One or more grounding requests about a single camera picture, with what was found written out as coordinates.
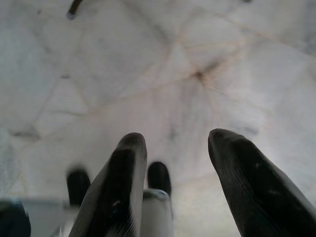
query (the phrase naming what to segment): floor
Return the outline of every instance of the floor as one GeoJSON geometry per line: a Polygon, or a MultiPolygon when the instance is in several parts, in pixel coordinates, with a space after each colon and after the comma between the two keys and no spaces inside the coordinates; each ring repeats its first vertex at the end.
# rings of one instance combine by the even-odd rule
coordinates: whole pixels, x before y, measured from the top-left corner
{"type": "Polygon", "coordinates": [[[120,138],[174,186],[176,236],[237,236],[207,153],[252,140],[316,205],[316,0],[0,1],[1,197],[67,199],[120,138]]]}

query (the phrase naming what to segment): black shoe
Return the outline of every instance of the black shoe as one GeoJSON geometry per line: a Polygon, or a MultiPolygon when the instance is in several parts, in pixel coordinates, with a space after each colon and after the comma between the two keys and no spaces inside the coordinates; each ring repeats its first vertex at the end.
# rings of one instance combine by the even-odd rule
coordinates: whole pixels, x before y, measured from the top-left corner
{"type": "Polygon", "coordinates": [[[71,170],[67,175],[67,188],[70,206],[81,205],[90,186],[87,172],[82,168],[71,170]]]}
{"type": "Polygon", "coordinates": [[[167,167],[161,162],[154,162],[148,168],[148,186],[151,189],[164,190],[171,196],[171,182],[167,167]]]}

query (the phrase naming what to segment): marble floor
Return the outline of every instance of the marble floor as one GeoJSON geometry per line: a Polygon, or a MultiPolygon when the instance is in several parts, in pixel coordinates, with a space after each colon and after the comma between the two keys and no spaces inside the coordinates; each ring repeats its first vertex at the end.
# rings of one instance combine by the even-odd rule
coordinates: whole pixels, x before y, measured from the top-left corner
{"type": "Polygon", "coordinates": [[[68,197],[120,138],[174,186],[175,235],[238,236],[207,153],[251,139],[316,205],[316,0],[0,1],[0,196],[68,197]]]}

